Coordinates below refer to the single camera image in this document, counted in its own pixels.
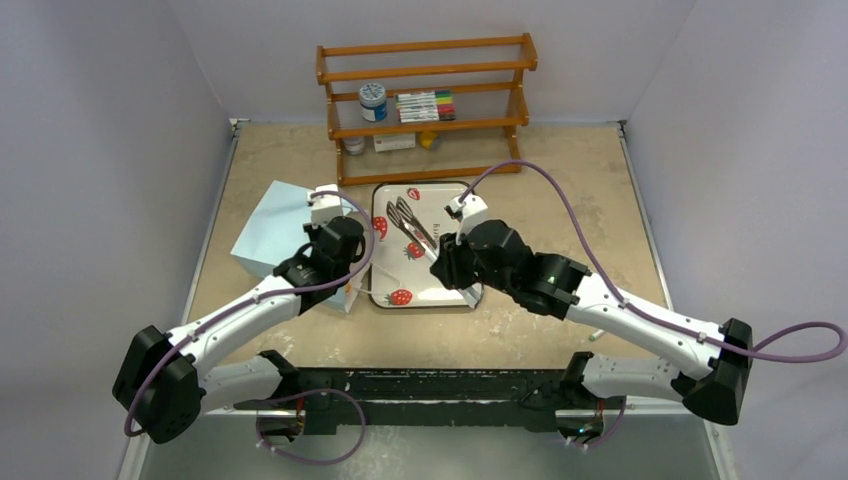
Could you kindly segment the light blue paper bag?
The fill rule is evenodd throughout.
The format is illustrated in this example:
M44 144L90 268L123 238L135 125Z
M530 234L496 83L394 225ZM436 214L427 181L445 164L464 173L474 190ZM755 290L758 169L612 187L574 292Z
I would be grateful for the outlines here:
M260 280L255 296L286 291L292 285L272 277L273 270L309 242L304 226L312 220L310 189L274 181L248 217L230 254Z

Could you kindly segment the metal tongs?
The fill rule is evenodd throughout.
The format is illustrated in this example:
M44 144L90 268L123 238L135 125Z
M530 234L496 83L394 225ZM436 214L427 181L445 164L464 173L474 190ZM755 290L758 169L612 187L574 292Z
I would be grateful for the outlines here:
M401 262L384 238L386 253L382 258L390 266L390 273L397 273L400 287L385 299L388 307L435 308L466 306L475 309L482 299L482 288L473 286L465 290L450 290L430 273L429 269L438 258L438 242L415 216L411 207L400 196L390 200L385 207L386 218L391 222L389 234L403 235L405 262Z

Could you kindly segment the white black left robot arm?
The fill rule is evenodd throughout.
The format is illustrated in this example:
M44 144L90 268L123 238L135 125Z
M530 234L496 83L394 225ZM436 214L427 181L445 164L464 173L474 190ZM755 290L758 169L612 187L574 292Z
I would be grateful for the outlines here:
M373 228L354 218L304 230L308 242L249 292L192 323L167 332L149 325L133 336L112 387L126 410L126 436L166 443L221 407L224 387L213 375L220 362L334 296L373 254Z

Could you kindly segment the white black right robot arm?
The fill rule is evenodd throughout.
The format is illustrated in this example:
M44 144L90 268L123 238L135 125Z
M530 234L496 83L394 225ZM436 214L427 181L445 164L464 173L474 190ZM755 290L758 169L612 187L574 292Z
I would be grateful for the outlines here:
M576 356L580 369L564 376L561 392L576 407L598 398L643 396L680 402L713 423L738 423L752 361L749 324L685 317L625 291L613 294L599 273L560 254L533 251L501 220L470 234L440 238L430 273L447 289L488 286L540 316L604 330L655 355L625 360Z

